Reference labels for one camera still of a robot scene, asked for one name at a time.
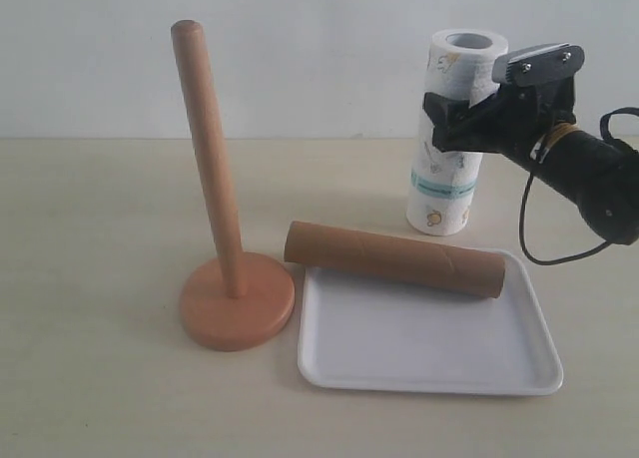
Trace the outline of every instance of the paper towel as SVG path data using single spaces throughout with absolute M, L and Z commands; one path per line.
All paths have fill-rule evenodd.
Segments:
M 492 65 L 506 52 L 506 39 L 490 31 L 437 32 L 428 51 L 424 94 L 434 92 L 447 99 L 470 101 L 471 106 L 482 101 L 499 87 L 492 82 Z M 421 109 L 406 217 L 424 233 L 450 235 L 468 222 L 483 155 L 442 153 L 432 144 L 432 130 L 432 121 Z

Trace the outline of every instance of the white tray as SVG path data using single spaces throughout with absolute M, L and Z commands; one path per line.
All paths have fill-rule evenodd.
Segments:
M 308 268 L 298 365 L 328 388 L 547 395 L 563 369 L 523 263 L 478 299 Z

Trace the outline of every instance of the wire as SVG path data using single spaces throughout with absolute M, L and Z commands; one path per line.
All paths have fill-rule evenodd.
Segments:
M 537 258 L 533 256 L 532 253 L 530 253 L 530 251 L 528 250 L 528 247 L 526 246 L 526 239 L 525 239 L 525 233 L 524 233 L 524 223 L 525 223 L 525 217 L 526 217 L 526 205 L 528 203 L 528 195 L 530 194 L 530 188 L 532 186 L 532 182 L 534 181 L 537 171 L 539 167 L 541 166 L 541 162 L 543 160 L 543 151 L 545 150 L 548 140 L 550 139 L 550 131 L 553 129 L 554 126 L 555 126 L 555 118 L 552 117 L 550 121 L 550 126 L 548 127 L 548 131 L 544 135 L 543 141 L 541 142 L 541 145 L 539 149 L 537 150 L 537 154 L 535 155 L 535 163 L 530 168 L 530 175 L 528 176 L 528 180 L 526 181 L 526 187 L 524 188 L 523 195 L 521 196 L 521 208 L 519 209 L 519 244 L 521 245 L 521 250 L 523 251 L 523 254 L 526 256 L 526 258 L 528 258 L 530 261 L 532 261 L 533 263 L 537 265 L 558 265 L 561 263 L 567 263 L 569 261 L 575 261 L 575 260 L 580 260 L 582 258 L 587 258 L 589 256 L 592 256 L 608 248 L 613 243 L 612 241 L 607 240 L 604 243 L 601 243 L 587 251 L 583 251 L 575 255 L 563 256 L 561 258 L 554 258 L 552 260 L 542 260 L 540 258 Z

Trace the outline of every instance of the beige table surface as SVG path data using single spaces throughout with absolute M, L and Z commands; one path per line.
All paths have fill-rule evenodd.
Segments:
M 427 239 L 404 218 L 413 146 L 231 141 L 246 248 L 282 258 L 292 220 Z M 436 240 L 521 256 L 524 181 L 486 156 L 469 225 Z M 599 242 L 543 185 L 529 211 L 540 256 Z M 215 253 L 206 220 L 189 141 L 0 141 L 1 457 L 639 456 L 639 247 L 527 263 L 564 366 L 553 395 L 346 392 L 298 372 L 299 293 L 261 347 L 185 336 L 176 298 Z

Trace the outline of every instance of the round wooden base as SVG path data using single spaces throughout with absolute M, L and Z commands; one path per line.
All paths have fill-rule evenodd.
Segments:
M 293 311 L 295 287 L 277 260 L 244 253 L 249 290 L 240 298 L 225 294 L 220 263 L 213 259 L 196 269 L 182 290 L 180 315 L 199 344 L 237 351 L 264 343 L 286 324 Z

